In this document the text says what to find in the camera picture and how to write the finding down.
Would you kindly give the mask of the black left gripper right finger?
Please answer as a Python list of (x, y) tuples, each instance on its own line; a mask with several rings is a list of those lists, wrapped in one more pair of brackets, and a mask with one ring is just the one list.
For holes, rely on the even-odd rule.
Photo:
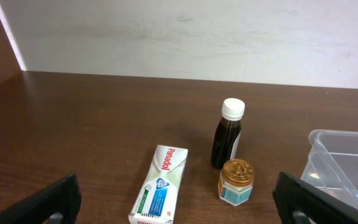
[(358, 209), (286, 172), (272, 191), (282, 224), (358, 224)]

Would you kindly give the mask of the gold lid balm jar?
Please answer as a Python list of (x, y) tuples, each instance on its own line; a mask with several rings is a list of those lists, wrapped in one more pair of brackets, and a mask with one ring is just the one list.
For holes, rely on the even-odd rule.
[(219, 198), (233, 206), (248, 201), (254, 184), (254, 174), (254, 168), (242, 159), (226, 161), (219, 175)]

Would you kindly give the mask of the white Panadol medicine box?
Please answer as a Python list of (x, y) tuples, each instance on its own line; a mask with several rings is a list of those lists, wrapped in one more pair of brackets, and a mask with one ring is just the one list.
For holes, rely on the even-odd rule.
[(129, 213), (131, 224), (173, 224), (188, 149), (158, 145)]

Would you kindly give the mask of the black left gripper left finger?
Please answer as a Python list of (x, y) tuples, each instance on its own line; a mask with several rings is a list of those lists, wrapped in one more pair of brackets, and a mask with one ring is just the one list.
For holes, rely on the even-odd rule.
[(76, 222), (81, 190), (75, 174), (68, 175), (0, 211), (0, 223)]

